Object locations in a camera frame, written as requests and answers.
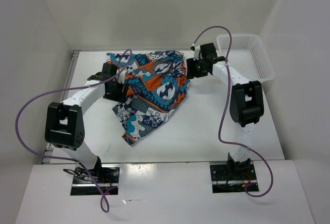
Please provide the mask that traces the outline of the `colourful patterned shorts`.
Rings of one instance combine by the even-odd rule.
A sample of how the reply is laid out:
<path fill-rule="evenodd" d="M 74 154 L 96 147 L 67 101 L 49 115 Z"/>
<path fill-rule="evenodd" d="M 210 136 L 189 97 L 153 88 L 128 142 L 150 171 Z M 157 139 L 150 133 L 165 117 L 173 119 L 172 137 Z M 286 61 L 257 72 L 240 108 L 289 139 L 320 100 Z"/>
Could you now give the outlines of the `colourful patterned shorts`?
<path fill-rule="evenodd" d="M 186 97 L 190 81 L 184 55 L 175 50 L 107 53 L 107 63 L 131 66 L 123 79 L 128 86 L 125 101 L 112 110 L 124 128 L 122 138 L 133 146 L 165 124 Z"/>

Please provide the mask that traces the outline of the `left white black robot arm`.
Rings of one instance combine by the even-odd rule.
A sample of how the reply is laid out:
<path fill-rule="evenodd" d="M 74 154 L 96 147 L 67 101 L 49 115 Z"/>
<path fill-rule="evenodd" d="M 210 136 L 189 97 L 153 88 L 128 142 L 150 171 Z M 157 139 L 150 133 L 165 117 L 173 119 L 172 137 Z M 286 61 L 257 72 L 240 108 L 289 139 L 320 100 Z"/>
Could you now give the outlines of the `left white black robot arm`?
<path fill-rule="evenodd" d="M 85 171 L 82 166 L 74 171 L 74 175 L 82 180 L 95 183 L 109 174 L 102 167 L 101 159 L 85 142 L 83 117 L 100 98 L 124 100 L 128 86 L 118 82 L 120 73 L 119 66 L 104 63 L 101 72 L 87 79 L 84 89 L 60 103 L 50 103 L 47 108 L 45 140 L 86 167 Z"/>

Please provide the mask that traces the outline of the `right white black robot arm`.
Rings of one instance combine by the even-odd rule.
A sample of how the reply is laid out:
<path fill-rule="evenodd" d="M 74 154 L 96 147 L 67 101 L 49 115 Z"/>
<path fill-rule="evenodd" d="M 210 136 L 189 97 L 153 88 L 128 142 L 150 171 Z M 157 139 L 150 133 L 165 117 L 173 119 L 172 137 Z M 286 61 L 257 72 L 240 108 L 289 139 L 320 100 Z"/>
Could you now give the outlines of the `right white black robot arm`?
<path fill-rule="evenodd" d="M 231 141 L 232 148 L 228 153 L 226 173 L 231 179 L 238 179 L 251 167 L 252 132 L 264 115 L 263 91 L 259 81 L 244 77 L 230 64 L 225 57 L 218 56 L 213 43 L 192 45 L 194 56 L 186 60 L 187 78 L 199 78 L 211 74 L 229 87 L 229 114 L 236 124 L 236 140 Z"/>

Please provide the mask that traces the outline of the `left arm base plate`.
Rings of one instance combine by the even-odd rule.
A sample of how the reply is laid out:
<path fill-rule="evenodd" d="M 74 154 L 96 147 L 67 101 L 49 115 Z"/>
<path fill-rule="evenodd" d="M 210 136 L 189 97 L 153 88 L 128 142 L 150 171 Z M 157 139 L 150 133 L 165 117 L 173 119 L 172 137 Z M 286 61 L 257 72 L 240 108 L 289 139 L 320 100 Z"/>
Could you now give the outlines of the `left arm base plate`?
<path fill-rule="evenodd" d="M 103 174 L 101 178 L 98 178 L 95 174 L 93 174 L 93 172 L 91 172 L 93 177 L 96 179 L 97 184 L 105 195 L 118 195 L 120 166 L 114 165 L 102 167 L 102 169 L 105 171 L 105 174 Z M 101 194 L 92 182 L 91 178 L 83 169 L 64 169 L 64 172 L 73 176 L 70 192 L 71 196 L 95 196 Z"/>

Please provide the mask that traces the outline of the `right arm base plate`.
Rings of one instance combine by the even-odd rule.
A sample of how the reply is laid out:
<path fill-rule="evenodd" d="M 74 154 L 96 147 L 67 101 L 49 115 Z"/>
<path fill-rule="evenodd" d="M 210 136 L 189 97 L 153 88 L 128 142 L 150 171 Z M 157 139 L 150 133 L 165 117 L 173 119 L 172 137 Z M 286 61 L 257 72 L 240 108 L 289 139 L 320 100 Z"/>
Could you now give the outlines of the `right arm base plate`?
<path fill-rule="evenodd" d="M 244 172 L 229 172 L 225 163 L 210 164 L 212 192 L 240 193 L 248 186 L 248 192 L 258 192 L 259 187 L 254 165 Z"/>

